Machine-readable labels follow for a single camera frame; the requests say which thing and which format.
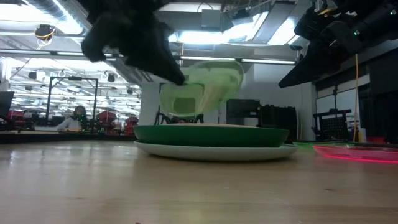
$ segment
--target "stacked plates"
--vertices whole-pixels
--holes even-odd
[[[149,154],[203,161],[263,161],[291,155],[288,130],[220,124],[135,126],[136,146]]]

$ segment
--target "person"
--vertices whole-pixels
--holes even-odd
[[[65,131],[66,129],[78,129],[81,130],[82,118],[86,116],[86,108],[84,106],[77,106],[73,112],[73,116],[65,119],[62,123],[57,126],[57,131]]]

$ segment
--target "pole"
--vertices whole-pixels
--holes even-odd
[[[93,111],[93,119],[95,119],[95,109],[97,107],[97,92],[98,92],[98,79],[95,78],[95,95],[94,95],[94,111]],[[91,123],[91,133],[94,133],[94,122]]]
[[[47,97],[47,109],[45,110],[45,125],[49,123],[49,114],[50,114],[50,100],[51,100],[51,89],[52,89],[52,80],[54,77],[50,77],[50,85],[49,85],[49,96]]]

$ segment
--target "yellow cable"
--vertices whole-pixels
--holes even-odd
[[[355,113],[354,113],[354,140],[356,139],[356,107],[358,105],[358,77],[359,77],[359,63],[358,63],[358,54],[355,55],[355,64],[356,64],[356,81],[355,81]]]
[[[324,14],[326,14],[326,13],[328,13],[328,12],[330,12],[330,11],[334,11],[335,9],[325,9],[325,10],[323,10],[321,13],[319,13],[318,15],[324,15]]]
[[[44,36],[39,36],[39,35],[35,35],[37,38],[46,38],[46,37],[50,37],[51,35],[53,35],[55,33],[55,29],[50,33],[50,34],[47,34],[47,35],[44,35]]]

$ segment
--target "computer monitor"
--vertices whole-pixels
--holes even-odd
[[[10,110],[14,92],[0,91],[0,116],[7,116]]]

